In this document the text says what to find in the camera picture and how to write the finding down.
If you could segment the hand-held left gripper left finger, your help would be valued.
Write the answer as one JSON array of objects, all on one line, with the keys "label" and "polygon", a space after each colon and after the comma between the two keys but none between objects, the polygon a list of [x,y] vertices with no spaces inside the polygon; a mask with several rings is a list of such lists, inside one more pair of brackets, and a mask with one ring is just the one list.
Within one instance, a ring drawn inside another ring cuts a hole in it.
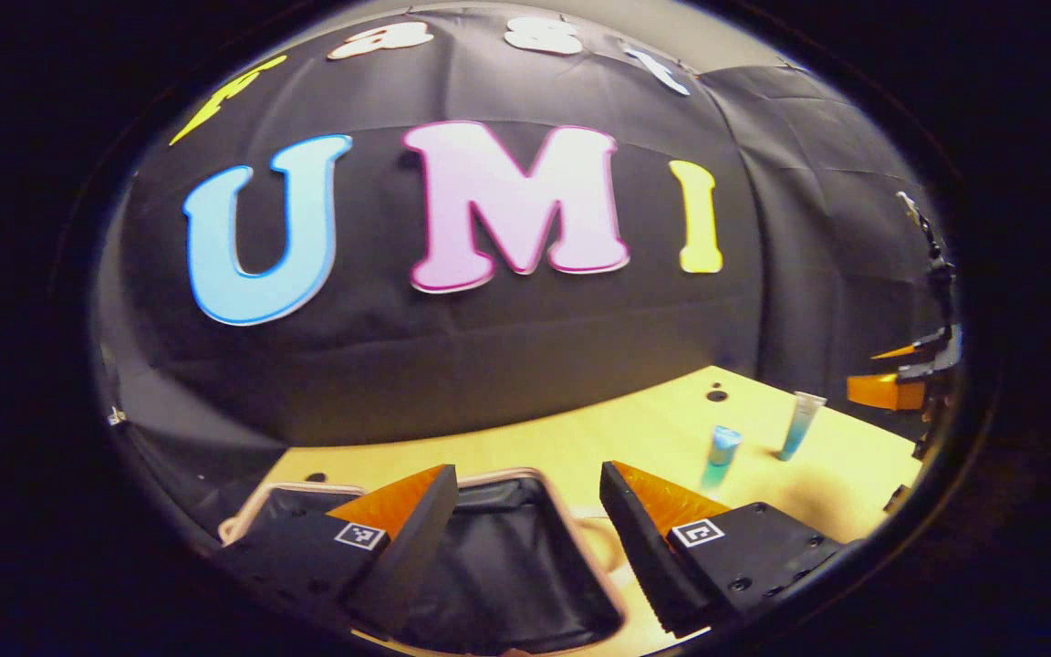
[{"label": "hand-held left gripper left finger", "polygon": [[309,624],[391,639],[410,615],[456,499],[450,464],[366,494],[271,484],[223,525],[213,561],[260,600]]}]

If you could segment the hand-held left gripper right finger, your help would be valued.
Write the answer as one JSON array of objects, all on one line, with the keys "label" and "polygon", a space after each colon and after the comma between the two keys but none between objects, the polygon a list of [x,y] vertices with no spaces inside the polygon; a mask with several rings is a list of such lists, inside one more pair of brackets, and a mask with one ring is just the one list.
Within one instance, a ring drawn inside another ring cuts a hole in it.
[{"label": "hand-held left gripper right finger", "polygon": [[737,631],[764,617],[847,546],[770,504],[727,507],[624,461],[599,499],[664,631]]}]

